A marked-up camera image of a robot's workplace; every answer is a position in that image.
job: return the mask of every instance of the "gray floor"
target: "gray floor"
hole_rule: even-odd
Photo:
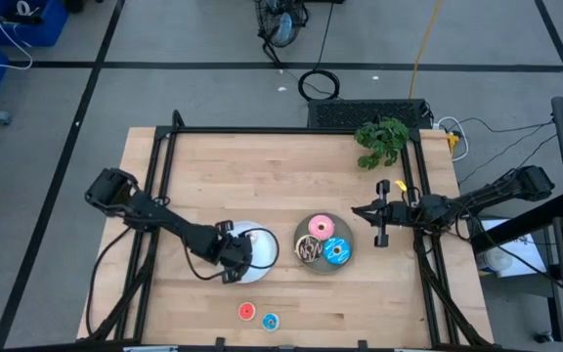
[[[55,47],[33,48],[32,55],[39,61],[94,61],[115,2],[88,2],[85,13],[70,17]],[[563,1],[544,3],[563,40]],[[313,19],[295,43],[280,51],[283,61],[312,63],[318,58],[328,5],[308,6]],[[347,0],[334,8],[323,62],[413,63],[432,6],[420,0]],[[256,31],[250,0],[127,0],[107,61],[266,62]],[[13,49],[5,52],[22,59]],[[533,0],[446,0],[423,62],[562,64]],[[0,125],[0,316],[89,73],[35,68],[9,70],[4,78],[0,110],[9,111],[14,121]],[[405,98],[411,78],[409,71],[335,73],[345,99]],[[118,165],[129,127],[168,123],[174,109],[189,125],[305,126],[307,105],[295,87],[292,77],[273,69],[103,69],[7,346],[74,340],[105,221],[81,195],[103,167]],[[436,116],[475,116],[495,128],[547,122],[550,98],[562,95],[563,72],[422,71],[416,86],[416,96],[425,98]],[[528,133],[491,134],[477,122],[464,127],[471,149],[455,164],[459,179]],[[552,126],[544,127],[477,172],[461,190],[493,181],[553,133]],[[556,195],[563,193],[555,141],[530,162],[544,167],[557,185]],[[512,201],[489,213],[515,216],[533,206]],[[543,301],[504,291],[500,281],[484,283],[484,288],[498,343],[563,350],[563,344],[531,341],[533,332],[549,327]]]

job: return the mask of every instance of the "gray plate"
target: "gray plate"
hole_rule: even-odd
[[[349,228],[349,225],[347,225],[347,223],[344,222],[344,220],[340,219],[336,215],[329,213],[316,213],[308,216],[307,218],[303,219],[301,223],[299,223],[299,226],[297,226],[297,230],[294,232],[294,240],[292,242],[292,248],[294,248],[295,244],[297,243],[297,241],[299,241],[299,239],[302,236],[310,234],[310,232],[308,231],[308,224],[310,223],[310,219],[312,219],[316,215],[328,216],[333,221],[333,224],[335,225],[335,231],[333,232],[333,237],[344,239],[351,246],[351,256],[349,257],[349,260],[347,260],[344,264],[341,265],[333,265],[323,257],[320,257],[319,259],[313,262],[306,263],[301,259],[299,259],[299,257],[296,254],[294,256],[297,258],[297,260],[300,263],[305,265],[306,268],[310,269],[311,271],[317,274],[324,274],[324,275],[333,274],[338,270],[344,268],[345,266],[347,266],[347,264],[351,262],[355,251],[355,241],[353,239],[353,233],[351,232],[351,228]]]

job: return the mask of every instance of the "green leafy plant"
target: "green leafy plant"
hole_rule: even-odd
[[[408,127],[398,119],[383,117],[377,123],[365,123],[356,131],[355,139],[360,146],[372,150],[372,154],[360,156],[358,166],[372,170],[383,157],[384,166],[394,164],[408,136]]]

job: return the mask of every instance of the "blue toy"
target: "blue toy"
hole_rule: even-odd
[[[331,238],[325,242],[325,259],[333,265],[342,265],[351,257],[351,245],[341,238]]]
[[[280,317],[274,313],[267,313],[262,319],[262,328],[268,332],[273,332],[280,327]]]

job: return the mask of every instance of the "wooden tabletop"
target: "wooden tabletop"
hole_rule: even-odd
[[[120,165],[141,185],[153,132],[153,128],[130,129]],[[456,197],[444,132],[421,131],[421,138],[432,192]],[[413,148],[409,150],[414,161]],[[364,339],[369,347],[430,347],[420,274],[411,248],[412,230],[388,227],[390,245],[376,248],[372,244],[376,230],[350,210],[376,198],[377,181],[405,179],[401,162],[372,171],[360,169],[356,160],[366,153],[352,136],[342,135],[179,135],[169,208],[200,224],[226,219],[258,222],[277,235],[281,253],[277,265],[256,283],[203,282],[186,264],[179,239],[162,231],[143,342],[210,345],[216,337],[225,337],[228,345],[241,346],[356,347]],[[412,169],[419,185],[415,161]],[[399,194],[393,189],[390,199]],[[340,216],[355,234],[352,261],[332,276],[309,272],[292,252],[296,226],[315,212]],[[109,219],[102,248],[123,229],[121,221]],[[121,294],[132,239],[129,236],[117,244],[99,269],[91,314],[94,327]],[[477,331],[492,341],[470,245],[451,236],[443,236],[442,244],[455,303]],[[198,258],[194,264],[202,275],[218,271]],[[251,322],[238,317],[238,306],[245,301],[256,306]],[[442,305],[435,301],[438,317],[444,317]],[[135,298],[130,317],[137,302]],[[277,331],[261,328],[266,313],[279,315]],[[446,325],[439,320],[442,340],[448,341]],[[129,335],[132,326],[128,326]],[[83,324],[79,335],[86,335]]]

